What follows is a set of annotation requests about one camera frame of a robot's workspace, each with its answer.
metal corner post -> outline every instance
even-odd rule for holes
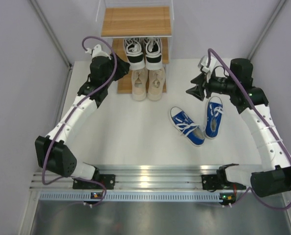
[[[31,4],[33,10],[35,11],[36,15],[38,16],[39,20],[41,21],[45,31],[47,32],[47,34],[49,35],[52,43],[54,44],[55,48],[57,49],[59,55],[61,56],[62,60],[64,61],[64,63],[66,64],[66,66],[70,69],[72,64],[71,62],[68,60],[60,42],[58,41],[56,35],[54,34],[54,31],[52,29],[52,27],[50,26],[50,24],[48,23],[42,9],[40,8],[38,2],[36,0],[28,0],[28,2]]]
[[[253,56],[256,54],[259,46],[261,45],[261,43],[263,42],[263,40],[265,39],[265,37],[267,36],[267,33],[269,32],[269,30],[271,29],[271,27],[273,26],[273,24],[275,23],[275,20],[277,19],[277,17],[280,15],[281,10],[283,9],[284,5],[288,2],[288,0],[279,0],[279,2],[277,3],[275,9],[273,10],[271,16],[269,17],[269,19],[267,20],[263,30],[261,31],[261,33],[259,34],[258,38],[256,39],[253,47],[251,48],[249,54],[247,55],[247,59],[252,60]]]

black and white sneaker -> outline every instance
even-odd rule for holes
[[[162,47],[160,38],[145,38],[146,68],[159,70],[163,68]]]
[[[130,64],[130,70],[141,70],[145,67],[141,40],[139,38],[125,38],[124,50]]]

zip tie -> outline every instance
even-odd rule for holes
[[[257,132],[259,132],[259,131],[263,131],[263,130],[267,130],[267,129],[272,129],[274,127],[276,127],[276,126],[275,125],[265,126],[263,128],[260,128],[260,129],[258,129],[256,131],[252,132],[252,135],[255,134],[255,133],[257,133]]]
[[[278,143],[278,142],[282,142],[282,139],[279,139],[277,141],[272,141],[272,142],[267,142],[267,143],[264,143],[262,145],[260,145],[259,147],[257,147],[257,149],[261,148],[261,147],[264,147],[266,145],[269,145],[269,144],[274,144],[274,143]]]

metal rail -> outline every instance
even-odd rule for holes
[[[115,174],[116,181],[113,191],[121,192],[204,192],[201,176],[216,174],[219,165],[99,165],[101,174]],[[30,185],[32,191],[70,191],[73,180],[63,178],[49,186],[41,181],[41,172],[36,172]],[[45,180],[58,177],[46,172]]]
[[[41,201],[99,201],[96,193],[79,191],[43,191]],[[105,202],[222,202],[218,192],[116,192],[106,194]]]

wooden shelf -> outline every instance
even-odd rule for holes
[[[169,6],[106,8],[101,35],[171,36]]]
[[[168,58],[168,40],[167,38],[162,38],[162,44],[163,44],[163,64],[169,63]],[[124,48],[123,48],[123,39],[122,38],[114,38],[112,42],[112,48],[114,49],[115,53],[124,61],[127,60],[127,56],[125,54]],[[123,78],[118,80],[118,88],[117,93],[118,94],[131,94],[132,93],[132,83],[131,83],[131,75],[132,71],[129,71],[129,73],[124,76]],[[149,80],[146,83],[146,92],[149,88]],[[167,91],[166,89],[166,82],[163,87],[163,92],[165,93]]]

